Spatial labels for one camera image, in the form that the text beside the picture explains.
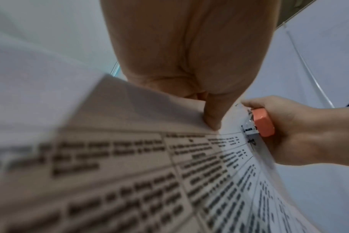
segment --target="printed page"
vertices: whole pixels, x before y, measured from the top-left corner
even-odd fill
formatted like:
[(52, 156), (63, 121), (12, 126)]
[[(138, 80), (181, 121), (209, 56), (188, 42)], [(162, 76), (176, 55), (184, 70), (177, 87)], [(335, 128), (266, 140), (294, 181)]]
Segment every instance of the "printed page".
[(319, 232), (246, 111), (203, 107), (0, 44), (0, 233)]

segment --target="white paper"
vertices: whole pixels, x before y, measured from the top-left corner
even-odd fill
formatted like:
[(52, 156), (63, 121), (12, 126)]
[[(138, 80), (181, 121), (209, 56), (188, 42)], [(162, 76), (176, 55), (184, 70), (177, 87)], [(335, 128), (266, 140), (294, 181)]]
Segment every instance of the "white paper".
[(0, 42), (0, 233), (319, 232), (247, 112), (203, 107)]

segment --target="white wall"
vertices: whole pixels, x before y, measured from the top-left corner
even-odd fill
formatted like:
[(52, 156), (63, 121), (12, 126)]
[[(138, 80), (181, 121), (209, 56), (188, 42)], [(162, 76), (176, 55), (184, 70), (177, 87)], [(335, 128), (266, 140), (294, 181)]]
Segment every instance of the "white wall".
[[(298, 50), (336, 107), (349, 103), (349, 0), (317, 0), (287, 24)], [(279, 95), (324, 107), (283, 27), (247, 97)], [(279, 166), (292, 199), (324, 232), (349, 233), (349, 167)]]
[(97, 0), (0, 0), (0, 32), (107, 73), (117, 60)]

